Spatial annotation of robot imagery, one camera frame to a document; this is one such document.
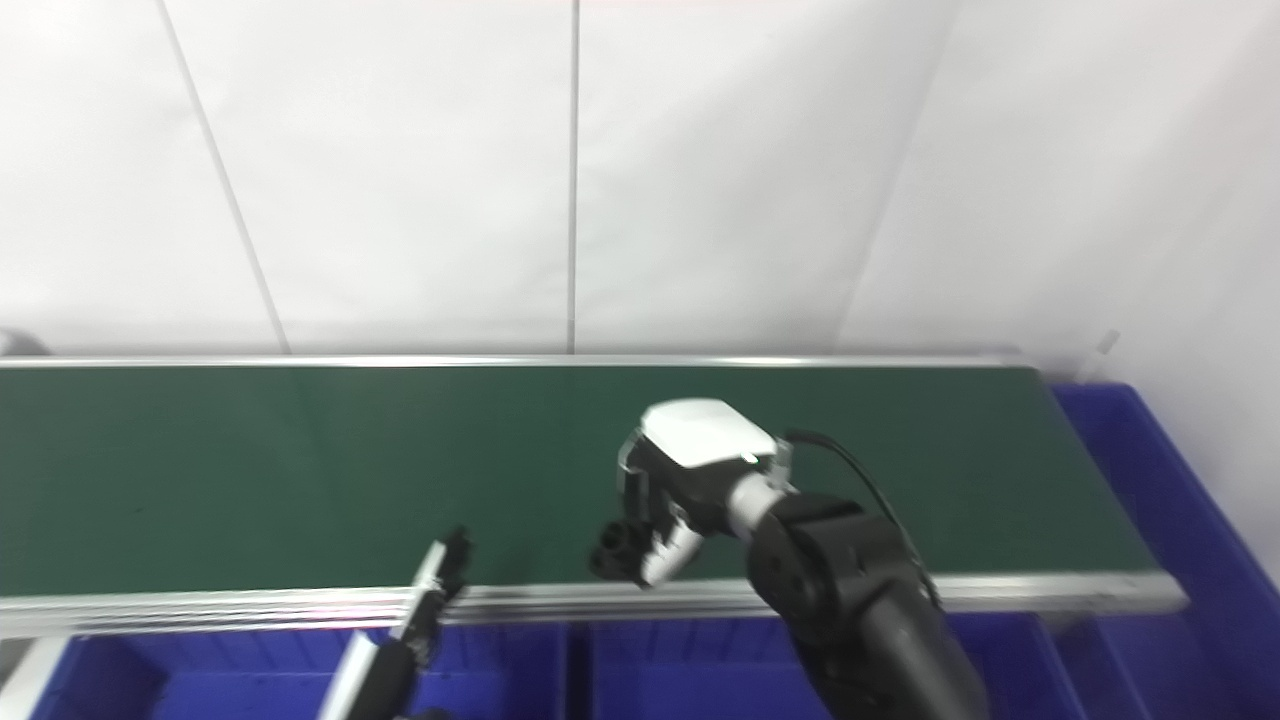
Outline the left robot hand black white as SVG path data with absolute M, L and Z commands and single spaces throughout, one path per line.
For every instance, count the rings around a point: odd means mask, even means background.
M 419 676 L 438 648 L 442 619 L 466 587 L 474 543 L 466 527 L 435 539 L 410 587 L 407 610 L 385 641 L 356 630 L 330 680 L 317 719 L 451 719 L 440 707 L 412 710 Z

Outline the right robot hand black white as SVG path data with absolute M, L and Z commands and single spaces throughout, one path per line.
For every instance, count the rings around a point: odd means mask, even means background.
M 622 516 L 590 556 L 602 579 L 640 588 L 676 578 L 714 536 L 754 541 L 765 514 L 795 493 L 792 446 L 718 398 L 652 405 L 622 443 Z

